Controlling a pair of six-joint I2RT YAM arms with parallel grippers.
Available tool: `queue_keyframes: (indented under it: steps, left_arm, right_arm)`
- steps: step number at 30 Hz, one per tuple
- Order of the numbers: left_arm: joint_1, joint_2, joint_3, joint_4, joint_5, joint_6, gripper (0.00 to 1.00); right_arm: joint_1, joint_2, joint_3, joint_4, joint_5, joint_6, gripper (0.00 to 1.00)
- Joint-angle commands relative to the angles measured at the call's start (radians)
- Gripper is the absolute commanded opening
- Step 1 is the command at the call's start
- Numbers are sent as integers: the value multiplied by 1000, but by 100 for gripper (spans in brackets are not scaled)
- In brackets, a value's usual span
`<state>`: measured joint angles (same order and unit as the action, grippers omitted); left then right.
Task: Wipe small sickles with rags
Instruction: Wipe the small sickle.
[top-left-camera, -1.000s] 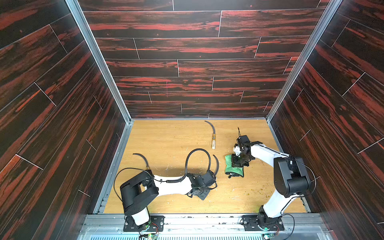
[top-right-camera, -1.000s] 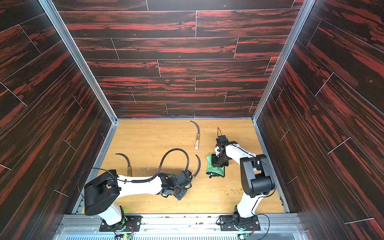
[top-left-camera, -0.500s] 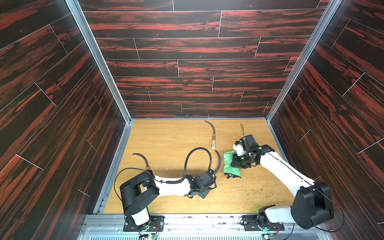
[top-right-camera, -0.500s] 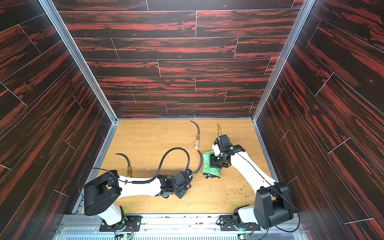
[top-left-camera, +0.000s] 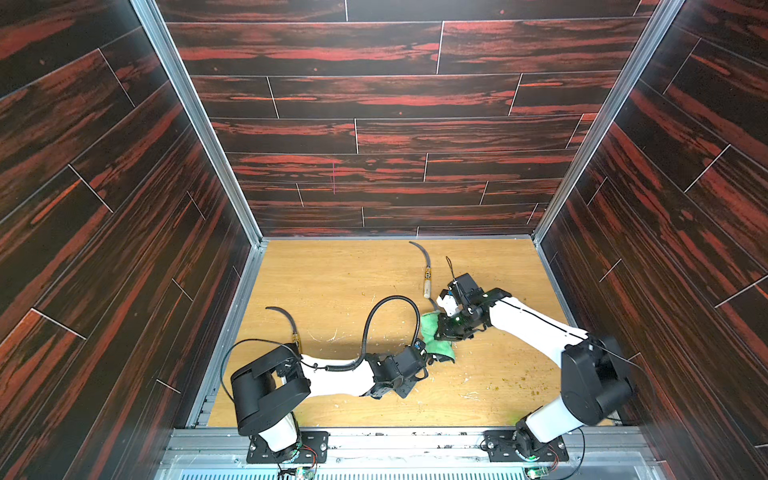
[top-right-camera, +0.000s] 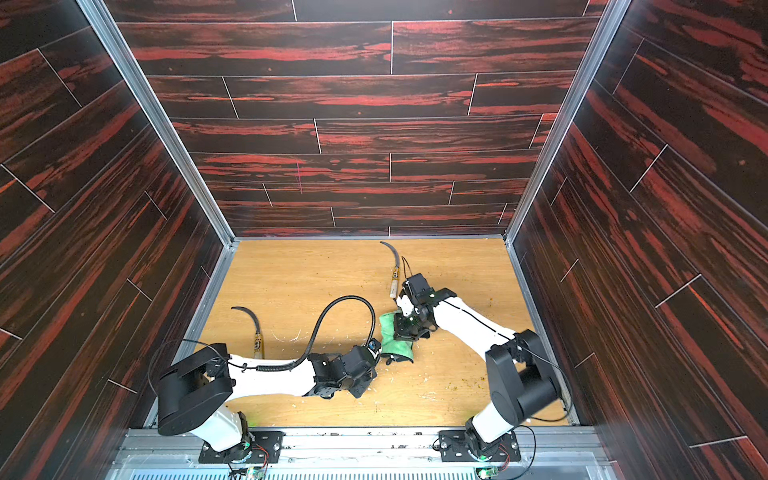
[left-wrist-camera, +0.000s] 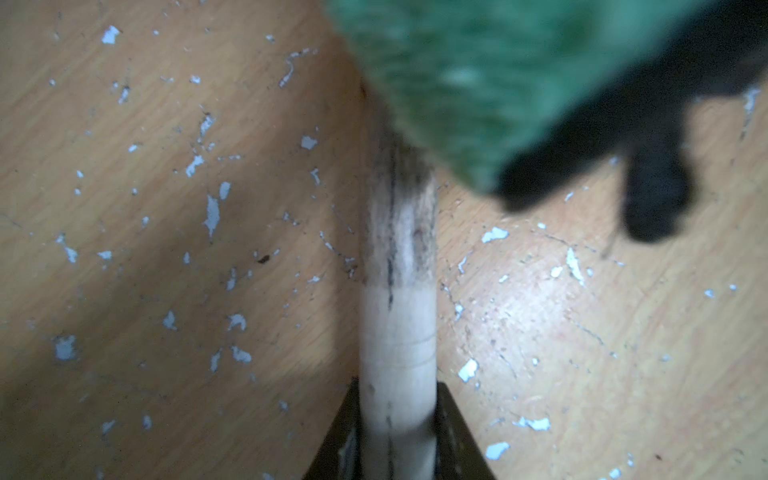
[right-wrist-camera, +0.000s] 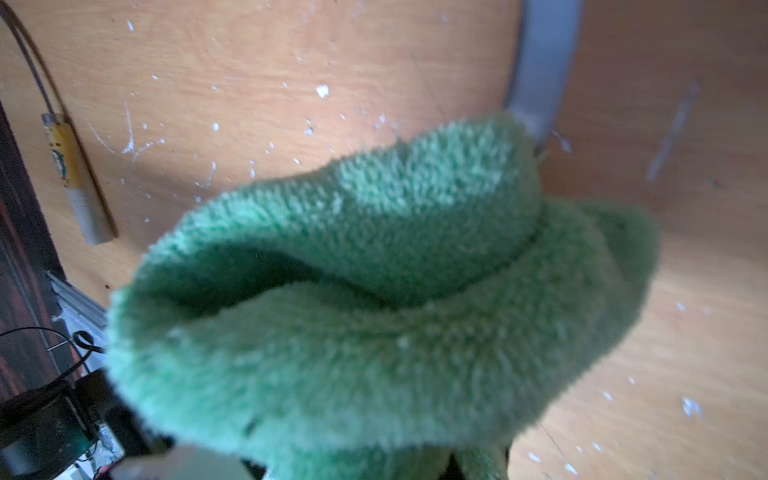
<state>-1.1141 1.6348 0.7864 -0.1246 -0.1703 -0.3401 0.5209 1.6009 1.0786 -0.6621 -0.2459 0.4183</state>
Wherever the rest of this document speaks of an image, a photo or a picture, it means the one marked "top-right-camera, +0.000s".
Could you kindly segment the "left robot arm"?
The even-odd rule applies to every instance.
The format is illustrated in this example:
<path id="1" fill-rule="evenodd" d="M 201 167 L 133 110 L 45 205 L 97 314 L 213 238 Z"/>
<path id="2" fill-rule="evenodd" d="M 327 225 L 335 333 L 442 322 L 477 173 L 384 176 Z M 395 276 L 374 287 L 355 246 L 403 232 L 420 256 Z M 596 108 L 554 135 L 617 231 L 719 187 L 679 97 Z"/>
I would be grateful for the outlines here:
<path id="1" fill-rule="evenodd" d="M 227 403 L 289 395 L 331 399 L 339 391 L 359 398 L 375 379 L 381 343 L 373 339 L 344 355 L 310 353 L 278 360 L 231 355 L 224 343 L 206 346 L 167 369 L 158 383 L 158 433 L 191 433 L 223 452 L 248 441 L 245 414 Z"/>

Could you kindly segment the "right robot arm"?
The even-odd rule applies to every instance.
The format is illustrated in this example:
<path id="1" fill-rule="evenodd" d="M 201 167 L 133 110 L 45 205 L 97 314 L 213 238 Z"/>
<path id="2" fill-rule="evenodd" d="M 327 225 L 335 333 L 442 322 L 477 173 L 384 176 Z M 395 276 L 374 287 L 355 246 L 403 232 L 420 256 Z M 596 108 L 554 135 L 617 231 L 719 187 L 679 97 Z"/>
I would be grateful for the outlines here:
<path id="1" fill-rule="evenodd" d="M 490 401 L 467 420 L 463 433 L 464 448 L 475 458 L 491 457 L 504 435 L 562 398 L 555 365 L 534 331 L 497 324 L 420 274 L 405 280 L 395 303 L 396 340 L 415 342 L 445 330 L 485 361 Z"/>

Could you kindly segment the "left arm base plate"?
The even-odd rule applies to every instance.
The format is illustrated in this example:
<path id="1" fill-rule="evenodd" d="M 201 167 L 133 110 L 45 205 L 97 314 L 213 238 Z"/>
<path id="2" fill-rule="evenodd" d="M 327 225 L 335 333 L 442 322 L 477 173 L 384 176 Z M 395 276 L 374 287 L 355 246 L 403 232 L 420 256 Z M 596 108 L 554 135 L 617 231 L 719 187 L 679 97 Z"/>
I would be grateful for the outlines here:
<path id="1" fill-rule="evenodd" d="M 280 430 L 250 429 L 244 442 L 221 452 L 204 442 L 198 462 L 232 466 L 275 464 L 282 453 L 284 437 L 285 433 Z"/>

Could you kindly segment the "green microfibre rag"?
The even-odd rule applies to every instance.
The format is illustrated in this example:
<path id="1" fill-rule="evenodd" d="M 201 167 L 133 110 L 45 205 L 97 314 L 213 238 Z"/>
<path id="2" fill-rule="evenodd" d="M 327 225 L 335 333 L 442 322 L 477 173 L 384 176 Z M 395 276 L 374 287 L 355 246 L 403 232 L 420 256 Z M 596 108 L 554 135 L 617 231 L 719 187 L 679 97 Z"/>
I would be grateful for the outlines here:
<path id="1" fill-rule="evenodd" d="M 395 313 L 389 312 L 381 315 L 379 323 L 382 335 L 380 356 L 385 360 L 385 364 L 413 363 L 412 343 L 395 339 Z"/>

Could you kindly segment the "sickle with yellow label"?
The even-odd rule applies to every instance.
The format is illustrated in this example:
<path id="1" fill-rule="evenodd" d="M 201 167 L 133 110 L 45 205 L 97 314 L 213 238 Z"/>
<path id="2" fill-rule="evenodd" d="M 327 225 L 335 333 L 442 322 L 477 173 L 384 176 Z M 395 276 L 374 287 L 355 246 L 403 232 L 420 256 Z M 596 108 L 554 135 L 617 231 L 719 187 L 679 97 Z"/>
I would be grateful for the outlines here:
<path id="1" fill-rule="evenodd" d="M 396 299 L 400 288 L 400 272 L 401 272 L 401 256 L 397 249 L 388 242 L 380 241 L 380 244 L 384 245 L 393 254 L 394 265 L 391 271 L 391 280 L 389 288 L 389 297 Z"/>

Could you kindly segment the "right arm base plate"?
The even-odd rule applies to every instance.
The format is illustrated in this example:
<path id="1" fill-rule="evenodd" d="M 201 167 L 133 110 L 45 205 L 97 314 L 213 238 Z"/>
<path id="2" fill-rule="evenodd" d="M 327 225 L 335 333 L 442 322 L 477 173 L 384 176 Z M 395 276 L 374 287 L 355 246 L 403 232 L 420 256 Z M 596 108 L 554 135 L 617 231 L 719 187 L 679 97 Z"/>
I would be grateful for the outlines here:
<path id="1" fill-rule="evenodd" d="M 432 448 L 440 454 L 443 462 L 514 463 L 521 460 L 519 445 L 513 432 L 486 442 L 474 430 L 441 430 Z"/>

